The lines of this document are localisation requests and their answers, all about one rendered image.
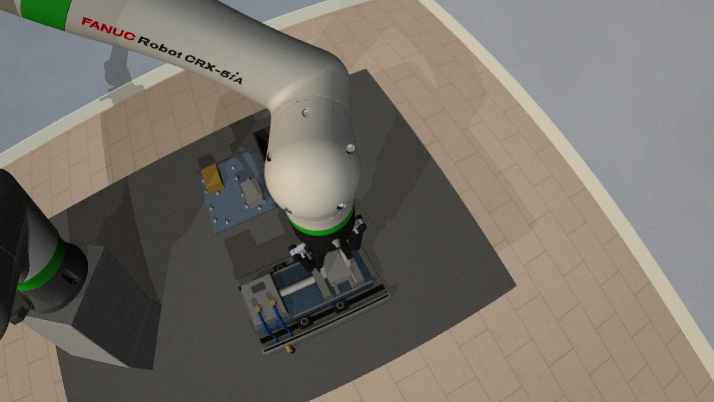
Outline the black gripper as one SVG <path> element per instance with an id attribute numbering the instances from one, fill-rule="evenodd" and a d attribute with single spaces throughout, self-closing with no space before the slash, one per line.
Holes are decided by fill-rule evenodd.
<path id="1" fill-rule="evenodd" d="M 302 241 L 301 241 L 302 244 L 298 244 L 299 246 L 298 245 L 290 245 L 288 247 L 288 249 L 291 253 L 293 260 L 296 262 L 300 262 L 302 264 L 302 266 L 307 270 L 307 272 L 312 272 L 314 270 L 313 268 L 316 268 L 318 272 L 321 272 L 323 278 L 325 279 L 325 278 L 327 278 L 327 274 L 326 274 L 326 271 L 325 271 L 325 268 L 323 265 L 324 265 L 324 258 L 327 255 L 327 252 L 332 252 L 337 249 L 341 249 L 342 250 L 342 251 L 340 250 L 341 255 L 342 255 L 347 267 L 348 268 L 351 267 L 350 259 L 353 258 L 351 251 L 353 251 L 353 250 L 358 251 L 361 248 L 363 233 L 366 229 L 367 229 L 367 226 L 366 226 L 364 220 L 362 219 L 361 215 L 357 215 L 357 216 L 355 216 L 354 228 L 349 236 L 349 242 L 345 243 L 348 239 L 347 238 L 343 243 L 340 244 L 340 247 L 342 249 L 340 247 L 339 248 L 333 247 L 330 249 L 317 249 L 317 248 L 313 248 L 313 247 L 310 247 L 310 246 L 304 244 Z M 306 253 L 305 250 L 312 251 L 312 254 L 310 254 L 312 257 L 311 260 L 308 260 L 309 258 L 305 254 Z"/>

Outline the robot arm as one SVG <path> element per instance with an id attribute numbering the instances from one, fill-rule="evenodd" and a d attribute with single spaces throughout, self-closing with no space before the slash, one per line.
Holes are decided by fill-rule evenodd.
<path id="1" fill-rule="evenodd" d="M 317 249 L 350 236 L 361 164 L 351 81 L 334 54 L 218 0 L 0 0 L 0 10 L 175 65 L 267 108 L 265 181 L 296 236 Z M 87 273 L 82 250 L 0 168 L 0 340 L 30 309 L 67 306 Z"/>

